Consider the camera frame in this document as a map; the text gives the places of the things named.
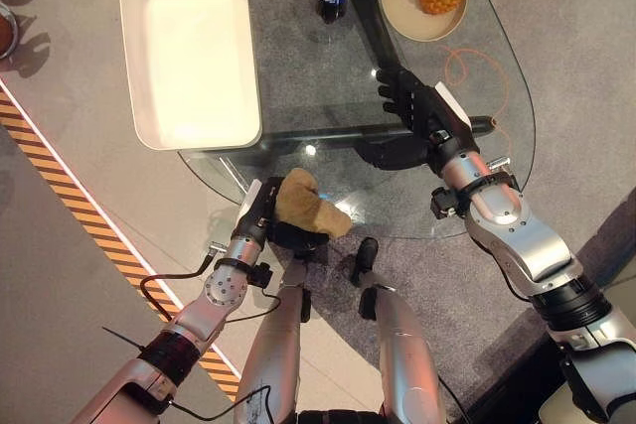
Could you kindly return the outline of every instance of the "white light strip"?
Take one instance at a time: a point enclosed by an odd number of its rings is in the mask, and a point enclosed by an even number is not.
[[[31,119],[31,117],[27,114],[25,109],[20,105],[20,103],[18,103],[18,100],[11,93],[11,91],[9,91],[9,88],[7,88],[7,85],[2,80],[2,78],[0,78],[0,86],[2,86],[2,89],[4,89],[4,92],[7,94],[7,96],[9,96],[9,98],[11,98],[11,101],[13,102],[13,105],[16,108],[18,108],[18,110],[22,114],[24,120],[27,123],[29,123],[29,125],[35,131],[35,133],[38,135],[38,137],[40,138],[42,143],[51,152],[53,157],[56,158],[56,161],[58,161],[58,163],[62,166],[62,169],[64,169],[64,171],[69,175],[69,177],[73,180],[73,182],[76,184],[76,186],[79,188],[79,190],[84,193],[84,195],[86,196],[88,201],[92,204],[92,206],[95,208],[95,210],[97,212],[99,212],[99,215],[101,215],[101,217],[106,221],[108,226],[110,226],[110,228],[112,228],[114,230],[114,232],[117,235],[117,237],[119,238],[119,240],[121,240],[126,245],[126,247],[128,247],[130,252],[135,256],[135,258],[137,260],[139,260],[139,263],[141,264],[141,266],[143,268],[146,269],[146,271],[148,272],[149,275],[156,275],[157,272],[155,271],[155,269],[152,268],[152,266],[141,256],[141,253],[139,253],[139,251],[135,248],[135,246],[132,244],[132,242],[130,242],[130,240],[128,240],[128,237],[126,237],[123,234],[123,232],[119,229],[119,227],[111,220],[111,218],[106,214],[106,212],[99,206],[99,204],[96,202],[96,200],[90,195],[90,193],[86,190],[86,188],[81,184],[81,182],[77,178],[77,176],[73,173],[73,171],[71,171],[69,166],[67,166],[67,164],[62,160],[62,157],[58,154],[58,152],[55,150],[55,148],[51,145],[51,143],[47,140],[47,138],[44,137],[42,132],[40,132],[40,129],[38,129],[38,127],[35,125],[35,123]],[[170,287],[168,287],[168,285],[163,280],[155,280],[155,282],[159,284],[159,286],[161,287],[161,289],[164,292],[166,292],[166,295],[168,295],[168,297],[170,297],[170,299],[173,301],[175,306],[179,310],[181,310],[183,308],[183,302],[181,300],[179,300],[179,297],[177,297],[175,292],[173,292],[170,289]],[[239,370],[230,362],[228,357],[225,356],[223,354],[223,352],[221,350],[219,350],[219,348],[216,345],[214,345],[214,344],[212,344],[212,349],[228,365],[228,367],[232,370],[234,375],[237,378],[240,378]]]

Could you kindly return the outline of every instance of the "black strap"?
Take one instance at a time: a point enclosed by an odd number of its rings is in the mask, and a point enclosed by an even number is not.
[[[456,193],[457,196],[457,214],[464,217],[470,209],[470,198],[476,192],[492,186],[494,184],[507,184],[513,189],[519,190],[519,185],[514,176],[511,176],[505,171],[489,174],[488,176],[482,176],[476,179],[464,189]]]

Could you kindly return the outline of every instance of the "white tray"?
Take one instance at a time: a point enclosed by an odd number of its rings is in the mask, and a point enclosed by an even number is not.
[[[152,149],[260,137],[247,0],[119,0],[137,136]]]

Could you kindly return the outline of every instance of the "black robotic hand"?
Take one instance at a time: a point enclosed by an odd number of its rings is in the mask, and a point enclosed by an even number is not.
[[[379,95],[390,100],[384,103],[384,110],[397,115],[413,134],[384,143],[357,141],[354,149],[364,161],[388,171],[428,164],[439,174],[450,150],[453,154],[458,150],[479,151],[470,124],[453,111],[435,88],[423,84],[411,71],[380,70],[376,79],[382,83]],[[448,141],[452,144],[442,147]]]

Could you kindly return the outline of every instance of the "brown plush toy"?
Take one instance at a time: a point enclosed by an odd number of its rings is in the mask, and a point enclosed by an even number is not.
[[[295,168],[285,177],[276,198],[276,218],[310,232],[345,235],[351,219],[333,204],[318,197],[318,183],[304,169]]]

